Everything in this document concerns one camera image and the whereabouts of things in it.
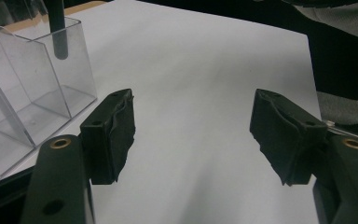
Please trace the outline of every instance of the clear plastic container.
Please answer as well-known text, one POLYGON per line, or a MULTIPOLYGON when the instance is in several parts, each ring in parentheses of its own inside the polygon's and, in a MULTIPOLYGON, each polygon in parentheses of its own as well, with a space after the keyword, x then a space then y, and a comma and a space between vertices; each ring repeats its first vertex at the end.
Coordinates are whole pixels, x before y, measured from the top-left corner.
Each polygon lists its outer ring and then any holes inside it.
POLYGON ((0 27, 0 176, 96 99, 81 22, 38 20, 0 27))

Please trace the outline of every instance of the white table surface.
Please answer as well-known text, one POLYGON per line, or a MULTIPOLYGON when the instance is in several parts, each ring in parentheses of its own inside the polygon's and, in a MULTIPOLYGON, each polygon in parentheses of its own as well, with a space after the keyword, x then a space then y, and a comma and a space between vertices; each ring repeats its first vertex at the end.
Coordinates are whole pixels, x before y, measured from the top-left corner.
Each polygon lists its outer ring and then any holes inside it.
MULTIPOLYGON (((135 96, 127 164, 118 183, 92 187, 97 223, 318 223, 312 184, 282 186, 249 132, 257 88, 320 117, 306 36, 133 0, 71 17, 99 101, 135 96)), ((78 134, 96 105, 62 133, 78 134)))

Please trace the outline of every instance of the brass screw insert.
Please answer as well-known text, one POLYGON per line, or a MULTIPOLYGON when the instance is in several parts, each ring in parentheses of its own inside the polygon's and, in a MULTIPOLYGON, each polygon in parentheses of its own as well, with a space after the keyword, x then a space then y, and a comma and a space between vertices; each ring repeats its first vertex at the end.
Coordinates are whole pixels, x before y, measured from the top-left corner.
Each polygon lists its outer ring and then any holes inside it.
POLYGON ((344 140, 342 140, 342 143, 347 147, 358 149, 358 141, 357 140, 345 138, 344 140))
POLYGON ((54 149, 60 149, 67 147, 71 144, 71 139, 69 138, 59 138, 56 139, 54 142, 50 143, 50 147, 54 149))

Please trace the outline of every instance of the screw hole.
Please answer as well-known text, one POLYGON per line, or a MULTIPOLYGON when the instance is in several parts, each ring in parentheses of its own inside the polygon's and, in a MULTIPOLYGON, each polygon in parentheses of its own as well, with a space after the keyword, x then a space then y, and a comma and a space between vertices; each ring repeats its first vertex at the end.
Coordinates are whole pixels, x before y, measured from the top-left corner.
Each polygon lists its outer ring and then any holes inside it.
POLYGON ((54 149, 59 149, 63 147, 67 147, 71 144, 71 139, 69 138, 60 138, 55 140, 54 142, 51 142, 50 147, 54 149))
POLYGON ((43 208, 43 214, 46 216, 52 216, 59 213, 63 208, 63 200, 54 200, 45 205, 43 208))
POLYGON ((357 140, 346 138, 346 139, 342 140, 342 142, 347 147, 358 149, 358 141, 357 140))

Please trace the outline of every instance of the transparent acrylic box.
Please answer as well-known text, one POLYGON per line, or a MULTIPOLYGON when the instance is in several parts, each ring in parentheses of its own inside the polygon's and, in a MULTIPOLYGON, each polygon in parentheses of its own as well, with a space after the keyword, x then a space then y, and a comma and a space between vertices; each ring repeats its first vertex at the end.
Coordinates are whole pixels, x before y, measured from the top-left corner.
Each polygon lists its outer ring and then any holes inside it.
POLYGON ((43 27, 0 27, 0 176, 96 99, 81 22, 43 27))

